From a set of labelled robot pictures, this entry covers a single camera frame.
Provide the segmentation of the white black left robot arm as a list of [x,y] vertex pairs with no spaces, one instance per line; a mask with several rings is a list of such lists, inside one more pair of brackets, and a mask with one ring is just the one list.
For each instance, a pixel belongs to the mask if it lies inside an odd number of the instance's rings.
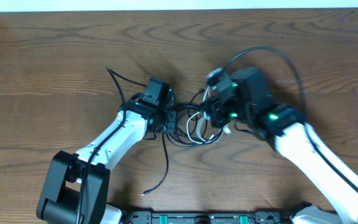
[[125,153],[149,132],[167,134],[175,126],[173,100],[132,97],[116,119],[87,146],[60,151],[48,168],[36,208],[47,223],[119,223],[122,211],[108,205],[110,173]]

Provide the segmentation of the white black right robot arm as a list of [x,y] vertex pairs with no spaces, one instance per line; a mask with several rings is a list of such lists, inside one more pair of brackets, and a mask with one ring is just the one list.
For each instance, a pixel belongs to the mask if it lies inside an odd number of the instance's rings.
[[358,223],[358,175],[319,138],[305,116],[277,101],[256,67],[228,74],[218,68],[206,76],[202,111],[215,128],[230,121],[248,124],[249,132],[294,163],[328,199],[335,213],[304,203],[282,221],[288,223]]

